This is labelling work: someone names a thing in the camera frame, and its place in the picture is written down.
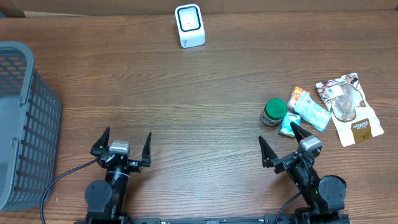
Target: plastic bin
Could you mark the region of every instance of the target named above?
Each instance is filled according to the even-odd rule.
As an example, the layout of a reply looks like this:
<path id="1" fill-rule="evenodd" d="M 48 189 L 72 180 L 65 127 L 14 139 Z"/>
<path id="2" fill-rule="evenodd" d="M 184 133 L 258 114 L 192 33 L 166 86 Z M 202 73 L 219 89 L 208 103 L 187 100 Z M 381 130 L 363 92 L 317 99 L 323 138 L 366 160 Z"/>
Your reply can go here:
<path id="1" fill-rule="evenodd" d="M 54 178 L 61 118 L 30 48 L 0 42 L 0 211 L 39 205 Z"/>

